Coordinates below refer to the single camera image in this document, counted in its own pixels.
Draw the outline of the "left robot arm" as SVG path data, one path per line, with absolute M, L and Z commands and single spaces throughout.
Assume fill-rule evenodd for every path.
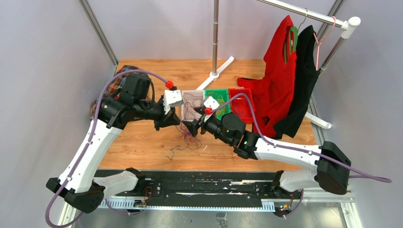
M 128 191 L 141 196 L 146 190 L 145 176 L 134 168 L 97 178 L 99 164 L 111 144 L 129 122 L 152 120 L 159 130 L 180 124 L 175 109 L 182 105 L 182 94 L 172 81 L 165 80 L 165 91 L 158 102 L 147 100 L 152 72 L 128 70 L 116 78 L 125 78 L 123 87 L 110 96 L 101 94 L 88 133 L 68 167 L 46 187 L 56 197 L 83 213 L 91 213 L 107 198 Z

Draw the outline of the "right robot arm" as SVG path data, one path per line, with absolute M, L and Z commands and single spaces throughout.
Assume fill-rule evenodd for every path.
M 315 187 L 336 195 L 347 192 L 351 161 L 333 142 L 301 145 L 273 140 L 246 130 L 245 122 L 233 113 L 221 119 L 204 114 L 200 119 L 183 124 L 192 136 L 209 132 L 215 139 L 233 147 L 241 158 L 280 161 L 301 167 L 298 171 L 276 172 L 271 190 L 278 198 Z

